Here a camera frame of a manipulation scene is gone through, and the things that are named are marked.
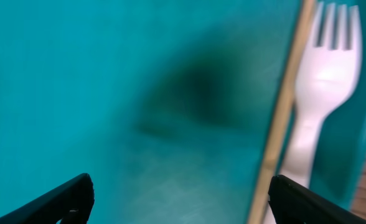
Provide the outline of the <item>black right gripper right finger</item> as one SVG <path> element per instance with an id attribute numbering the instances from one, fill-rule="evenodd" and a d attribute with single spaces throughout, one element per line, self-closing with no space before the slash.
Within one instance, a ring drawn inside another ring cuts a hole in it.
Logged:
<path id="1" fill-rule="evenodd" d="M 366 220 L 340 208 L 284 175 L 275 175 L 268 190 L 271 215 L 276 224 L 366 224 Z"/>

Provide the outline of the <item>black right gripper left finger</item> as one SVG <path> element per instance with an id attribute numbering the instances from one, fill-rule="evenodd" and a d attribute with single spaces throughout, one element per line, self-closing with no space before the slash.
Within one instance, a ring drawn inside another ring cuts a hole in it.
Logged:
<path id="1" fill-rule="evenodd" d="M 92 179 L 82 173 L 0 217 L 0 224 L 87 224 L 94 203 Z"/>

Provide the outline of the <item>white plastic fork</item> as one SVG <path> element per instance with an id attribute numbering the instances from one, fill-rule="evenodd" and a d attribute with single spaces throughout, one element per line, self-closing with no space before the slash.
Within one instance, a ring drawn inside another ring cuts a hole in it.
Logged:
<path id="1" fill-rule="evenodd" d="M 319 2 L 294 84 L 296 115 L 280 174 L 309 187 L 323 122 L 352 96 L 361 63 L 359 7 Z"/>

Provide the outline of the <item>wooden chopstick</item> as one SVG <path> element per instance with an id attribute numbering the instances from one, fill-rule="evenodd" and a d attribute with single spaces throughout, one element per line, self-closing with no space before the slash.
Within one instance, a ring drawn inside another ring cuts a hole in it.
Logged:
<path id="1" fill-rule="evenodd" d="M 268 189 L 275 175 L 294 101 L 294 81 L 306 45 L 315 11 L 316 0 L 302 0 L 289 54 L 286 60 L 263 160 L 256 181 L 247 224 L 262 224 L 268 204 Z"/>

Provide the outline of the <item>teal plastic serving tray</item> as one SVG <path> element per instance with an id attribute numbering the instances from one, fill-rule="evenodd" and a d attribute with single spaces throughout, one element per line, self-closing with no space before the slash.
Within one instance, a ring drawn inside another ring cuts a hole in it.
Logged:
<path id="1" fill-rule="evenodd" d="M 245 223 L 301 1 L 0 1 L 0 217 Z"/>

